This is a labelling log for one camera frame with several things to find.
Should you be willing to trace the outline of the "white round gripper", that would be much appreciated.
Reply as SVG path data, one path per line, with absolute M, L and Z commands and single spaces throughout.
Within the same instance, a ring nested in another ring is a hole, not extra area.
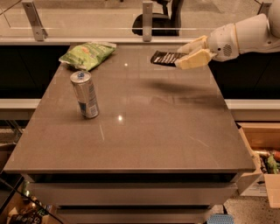
M 175 61 L 175 66 L 183 70 L 206 66 L 212 58 L 219 62 L 233 60 L 239 56 L 235 24 L 217 28 L 208 38 L 205 35 L 196 38 L 177 52 L 187 54 Z

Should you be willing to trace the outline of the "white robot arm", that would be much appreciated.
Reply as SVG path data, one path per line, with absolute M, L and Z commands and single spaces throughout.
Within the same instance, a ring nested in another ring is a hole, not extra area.
M 261 13 L 226 24 L 181 46 L 184 56 L 175 61 L 180 69 L 206 66 L 211 60 L 224 62 L 244 53 L 280 51 L 280 0 L 273 0 L 267 15 Z

